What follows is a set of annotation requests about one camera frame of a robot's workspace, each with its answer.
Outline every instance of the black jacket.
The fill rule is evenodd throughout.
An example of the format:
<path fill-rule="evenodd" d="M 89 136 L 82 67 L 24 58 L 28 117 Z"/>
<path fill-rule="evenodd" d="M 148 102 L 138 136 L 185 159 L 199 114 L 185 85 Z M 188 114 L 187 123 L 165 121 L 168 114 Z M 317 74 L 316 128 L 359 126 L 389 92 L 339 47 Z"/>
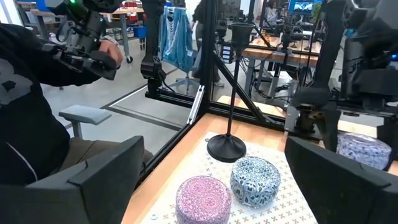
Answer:
<path fill-rule="evenodd" d="M 99 79 L 53 60 L 41 51 L 44 43 L 24 27 L 0 24 L 0 184 L 43 179 L 69 150 L 70 136 L 52 115 L 40 83 L 84 85 Z"/>
<path fill-rule="evenodd" d="M 192 20 L 194 21 L 194 22 L 196 22 L 196 21 L 198 21 L 198 22 L 200 22 L 201 24 L 204 24 L 205 23 L 205 13 L 206 13 L 206 9 L 205 9 L 205 4 L 208 2 L 209 4 L 211 4 L 211 1 L 212 0 L 201 0 L 200 2 L 199 2 L 199 5 L 197 6 L 197 8 L 195 9 L 195 12 L 193 13 L 193 16 L 192 16 Z M 220 1 L 220 0 L 215 0 L 215 1 L 218 1 L 218 4 L 217 4 L 217 12 L 216 12 L 216 19 L 221 19 L 221 13 L 223 12 L 223 4 L 222 4 L 222 1 Z"/>

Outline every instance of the person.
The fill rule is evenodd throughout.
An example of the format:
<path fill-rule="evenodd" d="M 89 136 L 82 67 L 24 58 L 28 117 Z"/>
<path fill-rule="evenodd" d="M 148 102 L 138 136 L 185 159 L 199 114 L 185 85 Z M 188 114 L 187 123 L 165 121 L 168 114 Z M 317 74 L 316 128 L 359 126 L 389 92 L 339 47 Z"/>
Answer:
<path fill-rule="evenodd" d="M 198 6 L 196 7 L 194 14 L 192 15 L 191 29 L 193 29 L 193 27 L 197 23 L 197 29 L 195 31 L 195 35 L 196 35 L 196 43 L 197 43 L 198 50 L 201 47 L 200 39 L 203 38 L 203 32 L 204 32 L 203 25 L 205 23 L 205 4 L 206 4 L 206 0 L 201 0 L 199 2 Z M 218 6 L 219 6 L 219 9 L 217 10 L 217 12 L 218 12 L 218 15 L 220 15 L 221 2 L 218 4 Z M 214 86 L 223 87 L 224 83 L 221 81 L 220 75 L 218 74 L 218 68 L 216 65 L 214 65 L 213 70 L 214 70 L 214 75 L 213 75 Z M 200 73 L 201 73 L 201 69 L 199 69 L 196 73 L 194 73 L 193 77 L 200 78 Z"/>
<path fill-rule="evenodd" d="M 82 86 L 99 77 L 54 60 L 41 51 L 47 42 L 22 26 L 0 23 L 0 184 L 31 184 L 119 144 L 71 138 L 54 117 L 41 83 Z M 99 50 L 120 66 L 123 56 L 113 41 L 103 39 Z M 146 151 L 143 160 L 151 157 Z"/>
<path fill-rule="evenodd" d="M 276 2 L 273 0 L 269 0 L 269 2 L 267 2 L 267 6 L 268 6 L 266 7 L 267 21 L 269 22 L 270 25 L 276 26 L 277 17 L 278 17 L 278 13 L 276 11 Z"/>

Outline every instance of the black round base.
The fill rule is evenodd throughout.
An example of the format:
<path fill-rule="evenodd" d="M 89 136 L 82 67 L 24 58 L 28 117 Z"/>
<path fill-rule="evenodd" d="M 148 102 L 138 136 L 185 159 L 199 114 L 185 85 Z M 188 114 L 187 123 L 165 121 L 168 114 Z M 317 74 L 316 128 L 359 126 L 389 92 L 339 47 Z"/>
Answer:
<path fill-rule="evenodd" d="M 235 136 L 219 134 L 208 141 L 207 152 L 218 161 L 235 162 L 246 155 L 246 145 Z"/>

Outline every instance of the hand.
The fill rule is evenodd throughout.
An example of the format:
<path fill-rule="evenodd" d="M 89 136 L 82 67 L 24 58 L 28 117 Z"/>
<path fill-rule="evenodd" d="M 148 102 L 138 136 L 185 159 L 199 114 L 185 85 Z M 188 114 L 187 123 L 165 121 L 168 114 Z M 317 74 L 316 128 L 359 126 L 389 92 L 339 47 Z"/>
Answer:
<path fill-rule="evenodd" d="M 191 22 L 191 29 L 193 29 L 193 27 L 195 26 L 195 22 Z"/>
<path fill-rule="evenodd" d="M 109 40 L 102 40 L 99 51 L 108 53 L 116 62 L 116 67 L 120 67 L 123 61 L 123 55 L 119 47 Z"/>

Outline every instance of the gray floor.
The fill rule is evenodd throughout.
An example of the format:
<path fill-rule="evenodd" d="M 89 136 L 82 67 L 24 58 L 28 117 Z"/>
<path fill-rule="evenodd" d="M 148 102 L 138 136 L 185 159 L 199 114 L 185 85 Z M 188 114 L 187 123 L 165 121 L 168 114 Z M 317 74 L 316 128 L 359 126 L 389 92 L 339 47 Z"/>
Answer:
<path fill-rule="evenodd" d="M 85 105 L 101 108 L 110 105 L 113 111 L 112 117 L 98 126 L 83 125 L 85 139 L 102 139 L 107 141 L 123 141 L 131 136 L 142 135 L 146 148 L 156 153 L 176 132 L 186 123 L 189 109 L 145 98 L 146 80 L 140 73 L 140 63 L 145 54 L 139 50 L 138 40 L 129 41 L 130 53 L 134 58 L 132 64 L 123 62 L 114 81 L 100 79 L 90 85 L 66 86 L 64 90 L 43 85 L 43 91 L 48 99 L 54 115 L 67 125 L 68 121 L 58 117 L 58 112 L 71 105 Z M 332 73 L 333 78 L 341 74 L 342 52 L 336 59 L 336 68 Z M 227 65 L 233 71 L 234 64 Z M 175 69 L 172 65 L 163 64 L 165 72 Z M 171 84 L 176 78 L 183 78 L 185 73 L 176 70 L 167 76 L 166 83 Z M 241 86 L 245 82 L 245 73 L 239 72 L 238 82 Z M 217 100 L 222 95 L 231 95 L 231 86 L 221 75 L 225 87 L 216 87 L 213 99 Z M 269 84 L 263 83 L 261 89 L 267 91 Z M 184 87 L 174 88 L 176 92 L 184 93 Z M 191 88 L 189 95 L 195 96 L 196 89 Z M 253 92 L 254 101 L 263 99 Z M 381 124 L 380 118 L 360 116 L 352 118 L 343 116 L 342 119 L 355 123 L 377 126 Z"/>

